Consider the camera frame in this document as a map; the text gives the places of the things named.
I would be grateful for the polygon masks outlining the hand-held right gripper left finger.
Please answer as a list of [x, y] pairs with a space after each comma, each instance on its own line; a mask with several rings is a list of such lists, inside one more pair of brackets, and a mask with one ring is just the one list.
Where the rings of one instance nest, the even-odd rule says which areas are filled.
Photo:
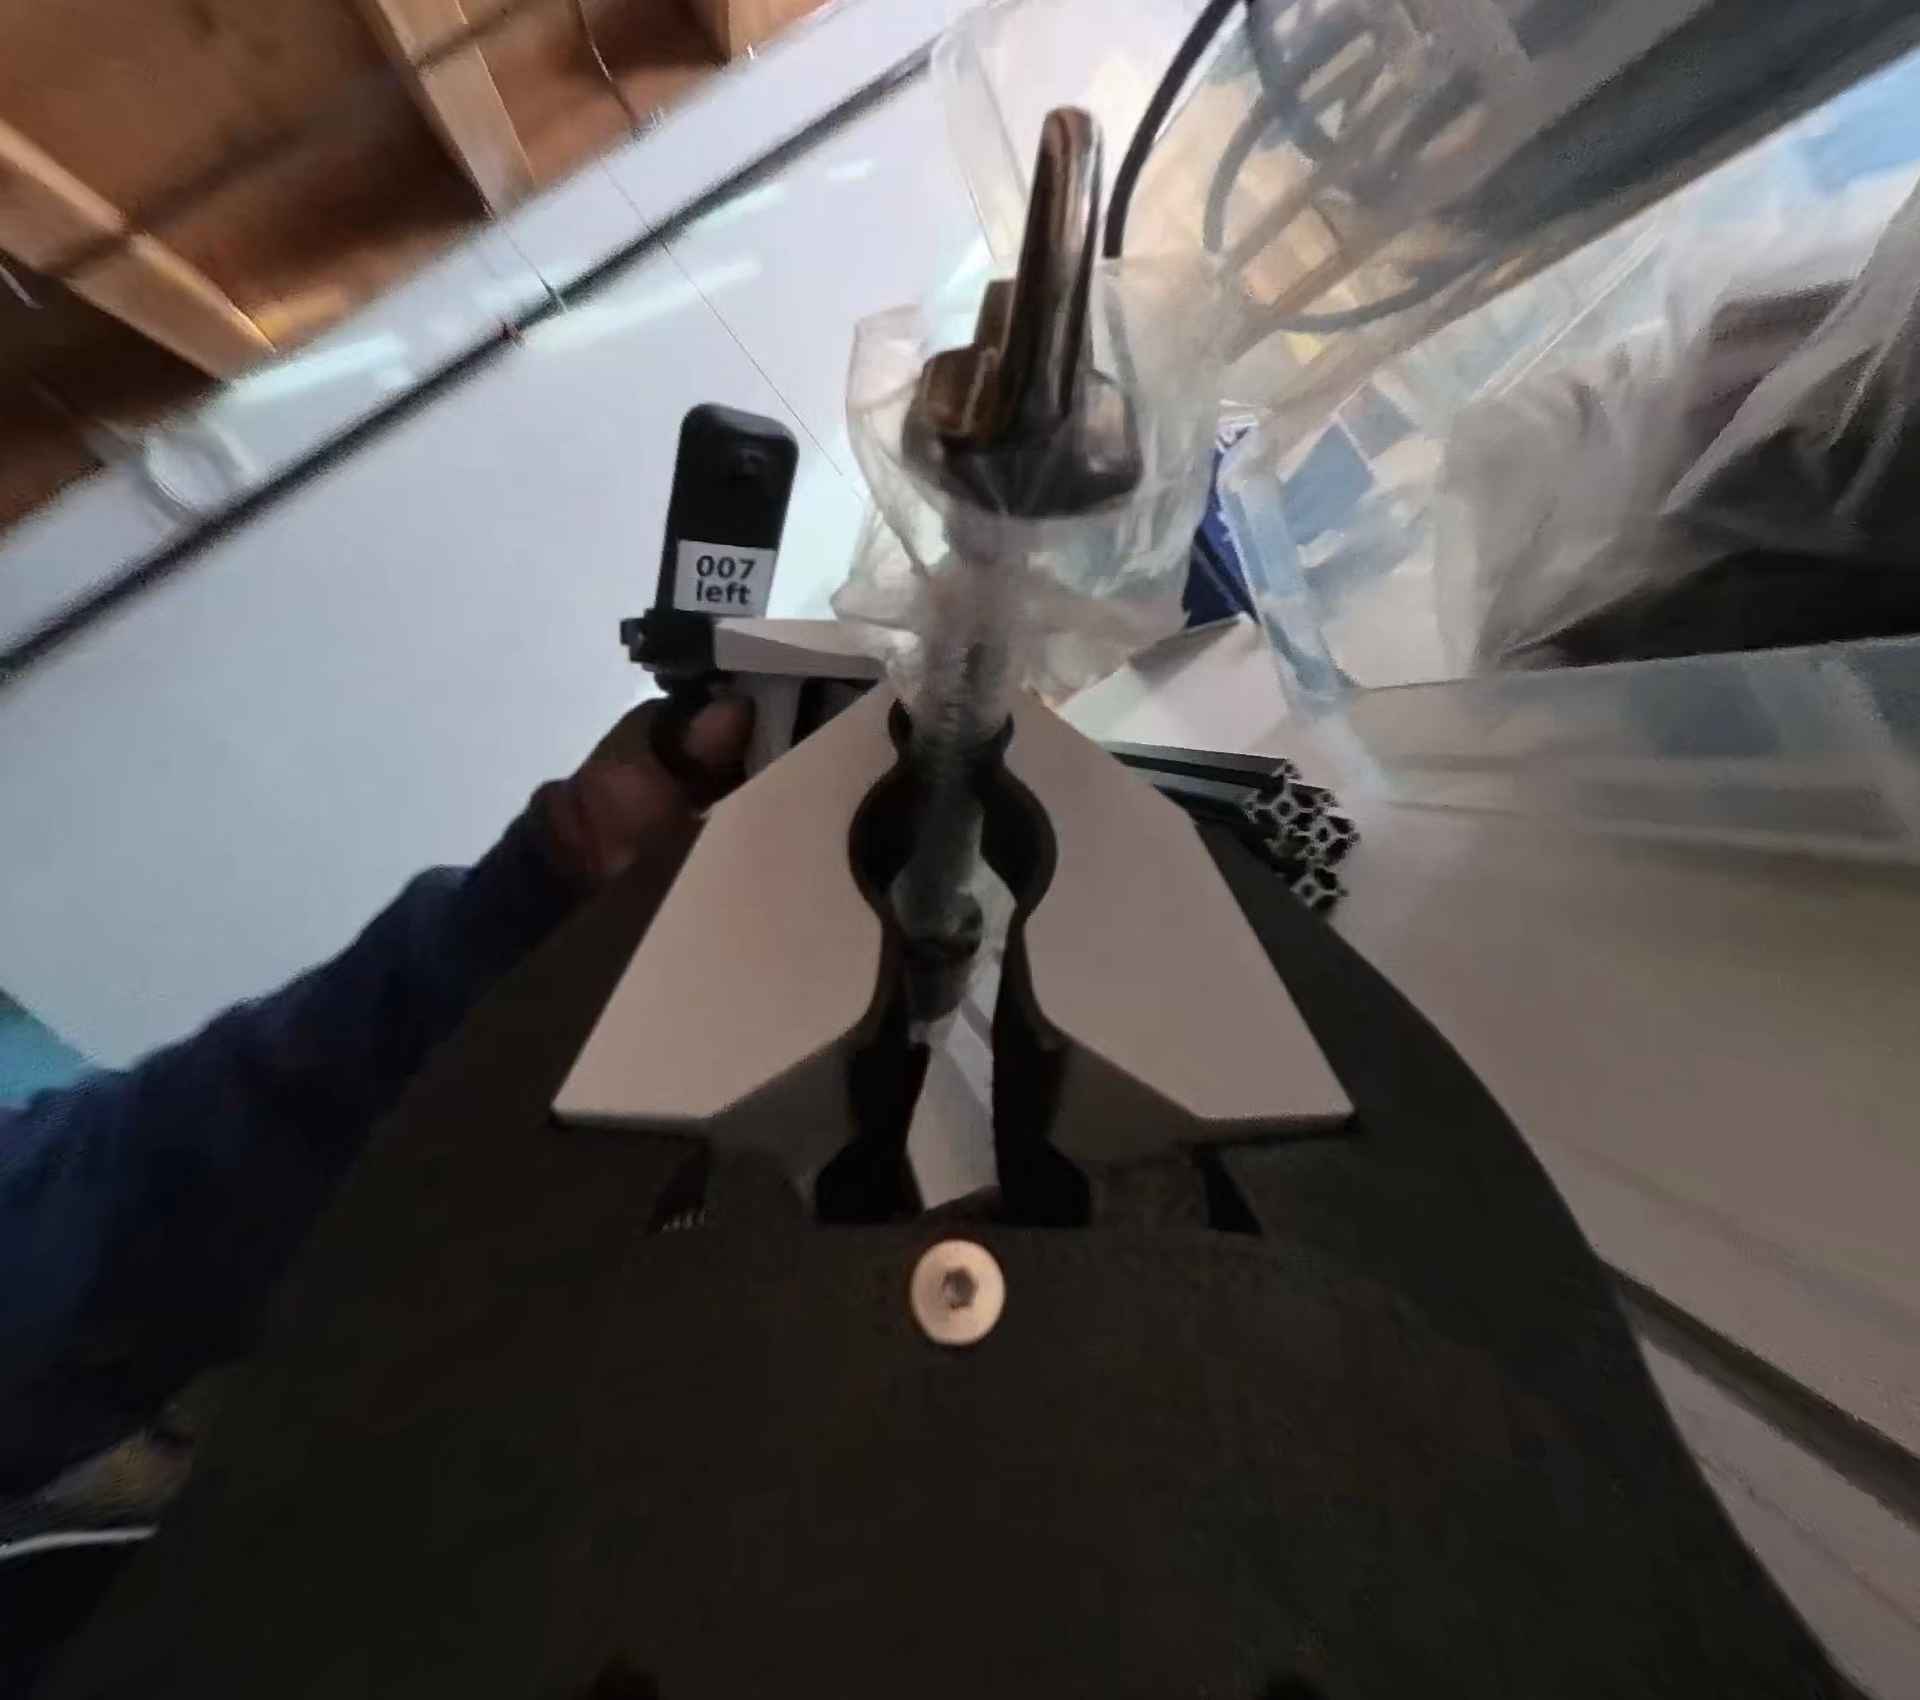
[[818, 1216], [909, 1216], [926, 1082], [890, 919], [899, 706], [870, 687], [722, 800], [553, 1110], [779, 1167]]

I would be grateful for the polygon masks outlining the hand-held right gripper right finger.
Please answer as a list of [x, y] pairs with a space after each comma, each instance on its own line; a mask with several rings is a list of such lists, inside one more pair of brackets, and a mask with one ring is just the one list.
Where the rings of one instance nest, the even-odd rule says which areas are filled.
[[1085, 1216], [1105, 1169], [1351, 1124], [1194, 820], [1027, 691], [980, 847], [1013, 904], [991, 1022], [1013, 1216]]

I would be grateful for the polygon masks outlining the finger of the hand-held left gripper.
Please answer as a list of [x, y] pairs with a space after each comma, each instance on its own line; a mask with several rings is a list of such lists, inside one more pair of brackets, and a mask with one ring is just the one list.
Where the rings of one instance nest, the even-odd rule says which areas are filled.
[[762, 773], [885, 678], [885, 662], [835, 620], [718, 620], [713, 661], [718, 694], [755, 706], [744, 773]]

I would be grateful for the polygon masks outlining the black C-clamp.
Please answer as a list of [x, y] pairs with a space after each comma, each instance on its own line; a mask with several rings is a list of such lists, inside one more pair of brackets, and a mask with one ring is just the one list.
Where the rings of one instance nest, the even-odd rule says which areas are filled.
[[985, 936], [985, 786], [1010, 721], [1018, 592], [1041, 529], [1108, 511], [1141, 484], [1129, 398], [1094, 365], [1101, 178], [1094, 117], [1047, 112], [1018, 271], [985, 290], [971, 342], [928, 360], [903, 423], [903, 465], [947, 529], [907, 702], [914, 831], [894, 885], [923, 1028], [957, 1009]]

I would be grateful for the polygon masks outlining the clear plastic clamp wrapper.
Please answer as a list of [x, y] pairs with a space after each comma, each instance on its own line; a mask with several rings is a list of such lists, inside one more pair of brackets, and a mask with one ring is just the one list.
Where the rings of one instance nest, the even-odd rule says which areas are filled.
[[845, 427], [866, 518], [832, 594], [835, 620], [909, 694], [947, 529], [903, 465], [903, 423], [928, 360], [966, 346], [990, 284], [1015, 276], [1042, 122], [1064, 105], [1089, 112], [1103, 136], [1091, 343], [1096, 370], [1129, 398], [1141, 484], [1108, 511], [1041, 529], [1018, 592], [1013, 683], [1064, 700], [1184, 623], [1190, 543], [1227, 405], [1229, 296], [1186, 205], [1156, 205], [1141, 188], [1120, 215], [1120, 170], [1186, 23], [1176, 0], [995, 0], [933, 45], [938, 122], [980, 234], [943, 285], [856, 327]]

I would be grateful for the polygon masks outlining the grey desk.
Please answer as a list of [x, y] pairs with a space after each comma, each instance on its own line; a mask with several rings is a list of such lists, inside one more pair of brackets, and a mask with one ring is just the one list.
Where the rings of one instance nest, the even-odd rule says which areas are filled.
[[1065, 702], [1280, 757], [1357, 820], [1333, 928], [1501, 1098], [1638, 1297], [1919, 1434], [1915, 877], [1376, 794], [1223, 625]]

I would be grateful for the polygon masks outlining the stack of black extrusion profiles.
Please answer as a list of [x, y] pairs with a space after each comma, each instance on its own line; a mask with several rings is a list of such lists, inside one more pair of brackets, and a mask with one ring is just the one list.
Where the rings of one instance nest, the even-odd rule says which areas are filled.
[[1311, 914], [1329, 916], [1342, 906], [1358, 826], [1291, 757], [1125, 740], [1108, 740], [1105, 752], [1194, 821], [1236, 837]]

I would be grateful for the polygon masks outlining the clear plastic storage bin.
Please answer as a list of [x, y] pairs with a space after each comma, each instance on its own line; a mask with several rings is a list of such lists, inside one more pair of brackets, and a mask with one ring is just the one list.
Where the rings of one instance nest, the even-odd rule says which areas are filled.
[[1451, 681], [1459, 413], [1724, 265], [1862, 241], [1915, 178], [1919, 0], [1209, 0], [1124, 157], [1186, 205], [1258, 413], [1223, 508], [1319, 700]]

